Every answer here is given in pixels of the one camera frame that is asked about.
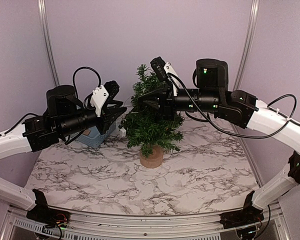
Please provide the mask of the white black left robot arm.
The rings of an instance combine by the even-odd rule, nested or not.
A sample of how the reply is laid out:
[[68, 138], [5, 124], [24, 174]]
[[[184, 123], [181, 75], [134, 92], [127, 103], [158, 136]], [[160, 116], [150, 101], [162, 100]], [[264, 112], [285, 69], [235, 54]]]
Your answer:
[[[46, 92], [47, 109], [42, 115], [27, 113], [10, 129], [0, 132], [0, 160], [17, 154], [38, 152], [59, 141], [72, 143], [95, 127], [104, 135], [127, 108], [115, 100], [120, 87], [114, 80], [97, 87], [81, 101], [76, 85], [64, 84]], [[27, 211], [27, 218], [56, 223], [58, 212], [49, 208], [45, 194], [0, 178], [0, 199]]]

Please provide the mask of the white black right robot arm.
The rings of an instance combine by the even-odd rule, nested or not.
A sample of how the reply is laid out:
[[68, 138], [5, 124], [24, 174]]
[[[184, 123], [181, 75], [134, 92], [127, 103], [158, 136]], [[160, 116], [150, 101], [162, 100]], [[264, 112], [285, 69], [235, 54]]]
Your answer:
[[196, 61], [195, 88], [187, 88], [171, 63], [154, 58], [151, 68], [164, 87], [138, 98], [138, 102], [157, 110], [165, 120], [177, 112], [199, 112], [210, 123], [208, 114], [242, 129], [259, 132], [258, 139], [274, 138], [293, 149], [283, 169], [261, 188], [249, 193], [241, 210], [225, 212], [220, 223], [225, 229], [249, 225], [264, 219], [263, 210], [271, 202], [300, 185], [300, 122], [285, 115], [243, 90], [229, 91], [228, 64], [211, 58]]

